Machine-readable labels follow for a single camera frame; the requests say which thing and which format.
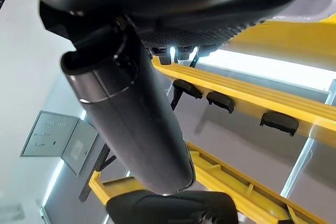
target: black bracket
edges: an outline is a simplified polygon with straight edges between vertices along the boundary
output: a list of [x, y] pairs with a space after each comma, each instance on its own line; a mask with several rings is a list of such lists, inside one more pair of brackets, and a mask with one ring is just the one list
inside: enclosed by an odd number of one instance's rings
[[283, 132], [289, 133], [291, 136], [294, 136], [298, 130], [299, 122], [295, 118], [292, 118], [286, 114], [279, 112], [267, 112], [264, 113], [261, 118], [260, 126], [263, 125], [276, 128]]
[[189, 60], [189, 55], [193, 52], [193, 46], [176, 47], [175, 55], [179, 60]]
[[201, 99], [203, 97], [200, 90], [198, 90], [194, 85], [192, 85], [187, 81], [175, 80], [173, 82], [173, 87], [174, 87], [174, 98], [171, 103], [171, 107], [173, 110], [175, 110], [177, 103], [179, 102], [183, 92], [188, 95], [191, 95], [196, 99]]
[[106, 158], [108, 157], [110, 153], [110, 148], [107, 146], [107, 144], [104, 144], [103, 148], [101, 149], [99, 156], [93, 165], [93, 168], [91, 169], [91, 172], [88, 176], [88, 179], [86, 180], [82, 191], [80, 192], [79, 199], [81, 202], [85, 202], [87, 198], [89, 197], [89, 194], [91, 192], [91, 188], [89, 187], [89, 182], [91, 179], [91, 176], [93, 172], [96, 171], [102, 171], [104, 168], [106, 168], [109, 164], [111, 164], [114, 160], [116, 160], [116, 156], [111, 156], [108, 160]]
[[235, 109], [234, 100], [231, 97], [228, 97], [227, 95], [224, 95], [218, 92], [210, 92], [206, 96], [206, 98], [209, 101], [210, 105], [214, 103], [218, 107], [226, 109], [230, 114], [232, 114], [232, 112]]
[[293, 220], [279, 220], [278, 224], [295, 224]]
[[155, 56], [158, 56], [161, 65], [170, 65], [172, 63], [169, 47], [153, 47], [151, 50]]

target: black cylinder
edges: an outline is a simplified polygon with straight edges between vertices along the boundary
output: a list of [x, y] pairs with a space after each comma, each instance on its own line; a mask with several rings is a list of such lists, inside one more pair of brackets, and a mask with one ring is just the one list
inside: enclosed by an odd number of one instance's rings
[[62, 70], [117, 158], [148, 189], [174, 194], [195, 181], [189, 151], [150, 55], [132, 28], [121, 36], [113, 53], [64, 54]]

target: yellow metal rack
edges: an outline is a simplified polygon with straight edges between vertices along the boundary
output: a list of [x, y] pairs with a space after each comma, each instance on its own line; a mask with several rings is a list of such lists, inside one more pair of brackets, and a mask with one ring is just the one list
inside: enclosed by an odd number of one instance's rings
[[[229, 194], [237, 210], [254, 222], [269, 224], [278, 223], [279, 220], [292, 220], [298, 224], [327, 223], [192, 143], [188, 143], [188, 147], [197, 181], [211, 191]], [[102, 183], [99, 181], [100, 174], [93, 173], [89, 186], [104, 205], [113, 197], [143, 189], [134, 177]]]
[[235, 108], [246, 114], [261, 118], [276, 111], [291, 116], [299, 121], [299, 134], [336, 147], [336, 107], [174, 63], [161, 65], [154, 59], [153, 65], [172, 80], [195, 85], [203, 95], [216, 91], [231, 97]]

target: yellow shelf beam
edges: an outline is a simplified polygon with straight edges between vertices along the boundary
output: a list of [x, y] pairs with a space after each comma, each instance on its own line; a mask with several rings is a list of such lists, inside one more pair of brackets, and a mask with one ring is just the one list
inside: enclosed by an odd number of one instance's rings
[[293, 220], [295, 224], [327, 223], [281, 197], [218, 158], [188, 142], [197, 181], [210, 191], [229, 194], [237, 210], [256, 223]]
[[153, 64], [172, 80], [192, 83], [204, 96], [210, 91], [228, 95], [246, 114], [261, 119], [265, 112], [277, 111], [296, 118], [299, 134], [336, 147], [336, 107], [174, 63], [164, 66], [154, 59]]

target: gray wall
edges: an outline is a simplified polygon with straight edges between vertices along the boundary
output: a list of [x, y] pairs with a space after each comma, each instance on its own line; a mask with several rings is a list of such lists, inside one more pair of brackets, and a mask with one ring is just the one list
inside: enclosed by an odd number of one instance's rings
[[[285, 91], [323, 102], [328, 93], [291, 86], [247, 74], [198, 64], [197, 68]], [[165, 77], [161, 82], [167, 85]], [[268, 188], [280, 193], [307, 137], [294, 137], [276, 129], [260, 127], [260, 120], [234, 111], [208, 105], [206, 99], [195, 100], [186, 94], [175, 109], [184, 138], [245, 173]], [[311, 159], [299, 176], [289, 199], [334, 222], [336, 213], [336, 149], [315, 142]]]

